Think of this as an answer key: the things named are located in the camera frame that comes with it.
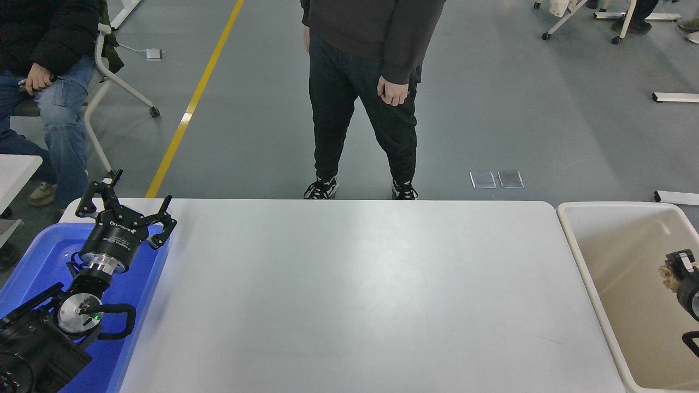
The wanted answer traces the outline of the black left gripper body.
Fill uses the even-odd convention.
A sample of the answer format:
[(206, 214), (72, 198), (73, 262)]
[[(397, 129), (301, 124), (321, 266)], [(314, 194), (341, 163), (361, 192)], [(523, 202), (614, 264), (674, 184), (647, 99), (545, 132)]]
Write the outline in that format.
[(115, 268), (129, 268), (132, 265), (148, 230), (135, 224), (142, 219), (141, 212), (125, 207), (121, 209), (121, 216), (119, 220), (117, 212), (112, 209), (98, 214), (96, 226), (81, 249), (81, 260), (85, 264), (112, 263)]

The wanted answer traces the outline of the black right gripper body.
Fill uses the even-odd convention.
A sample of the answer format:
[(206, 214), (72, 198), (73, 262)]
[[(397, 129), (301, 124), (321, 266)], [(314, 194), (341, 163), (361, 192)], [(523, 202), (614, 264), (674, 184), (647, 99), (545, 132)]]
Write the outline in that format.
[(698, 316), (698, 276), (697, 272), (689, 273), (680, 282), (677, 291), (680, 305), (691, 316)]

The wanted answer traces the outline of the seated person's hand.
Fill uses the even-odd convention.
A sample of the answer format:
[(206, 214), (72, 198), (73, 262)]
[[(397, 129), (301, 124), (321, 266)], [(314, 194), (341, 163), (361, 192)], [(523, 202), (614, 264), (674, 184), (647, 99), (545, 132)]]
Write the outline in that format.
[(25, 88), (27, 94), (33, 96), (35, 92), (43, 91), (44, 89), (52, 85), (54, 80), (54, 75), (48, 69), (45, 69), (42, 65), (32, 64), (28, 75), (25, 79)]

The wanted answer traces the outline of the standing person's left hand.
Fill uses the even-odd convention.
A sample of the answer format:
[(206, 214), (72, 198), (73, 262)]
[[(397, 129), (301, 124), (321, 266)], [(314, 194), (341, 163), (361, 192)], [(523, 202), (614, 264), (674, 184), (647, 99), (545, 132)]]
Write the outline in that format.
[(409, 95), (409, 84), (392, 83), (382, 75), (378, 79), (376, 89), (380, 99), (393, 107), (403, 105)]

